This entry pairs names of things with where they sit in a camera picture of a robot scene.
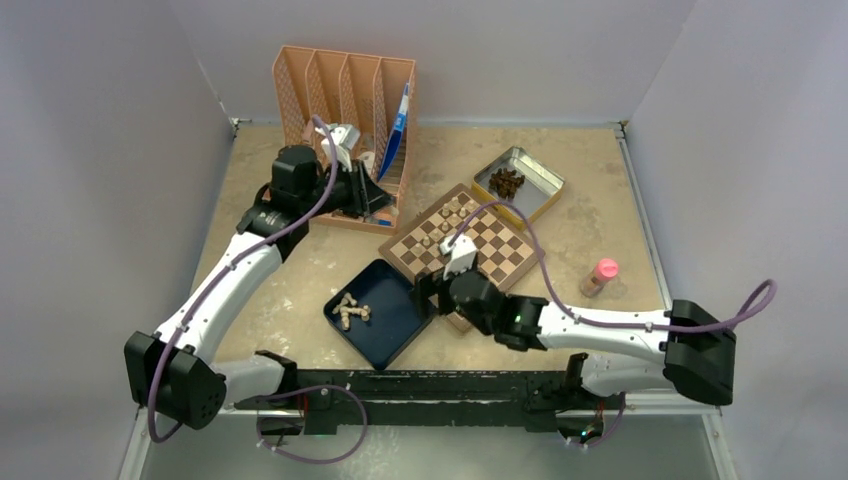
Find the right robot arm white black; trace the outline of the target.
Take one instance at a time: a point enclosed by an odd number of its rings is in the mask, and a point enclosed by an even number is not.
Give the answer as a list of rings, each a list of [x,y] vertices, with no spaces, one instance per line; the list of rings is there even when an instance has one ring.
[[[576,407],[663,388],[706,405],[733,401],[736,335],[688,300],[646,312],[560,308],[543,297],[504,293],[472,270],[420,273],[410,298],[421,317],[457,313],[511,350],[579,350],[561,381],[564,399]]]

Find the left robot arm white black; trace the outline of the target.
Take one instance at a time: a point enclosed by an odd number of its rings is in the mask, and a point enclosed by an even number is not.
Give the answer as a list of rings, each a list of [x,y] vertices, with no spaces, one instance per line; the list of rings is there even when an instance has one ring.
[[[268,351],[217,364],[229,327],[264,281],[287,260],[316,215],[368,216],[395,203],[359,160],[321,165],[307,145],[280,149],[216,266],[154,333],[133,333],[124,356],[133,399],[147,410],[152,440],[182,426],[206,427],[221,407],[261,397],[284,409],[297,399],[294,362]]]

